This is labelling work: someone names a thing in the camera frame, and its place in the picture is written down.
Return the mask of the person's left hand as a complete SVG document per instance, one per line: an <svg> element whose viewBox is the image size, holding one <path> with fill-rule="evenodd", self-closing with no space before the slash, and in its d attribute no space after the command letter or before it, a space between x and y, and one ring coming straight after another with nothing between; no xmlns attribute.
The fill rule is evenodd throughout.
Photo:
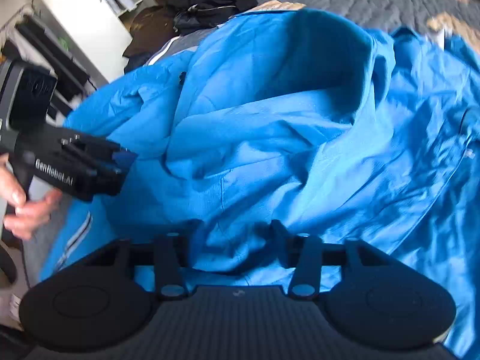
<svg viewBox="0 0 480 360"><path fill-rule="evenodd" d="M28 241L38 228L50 221L63 195L58 189L52 189L41 200L28 202L26 192L7 169L8 160L9 154L1 155L1 198L14 208L14 213L6 214L3 224L14 236Z"/></svg>

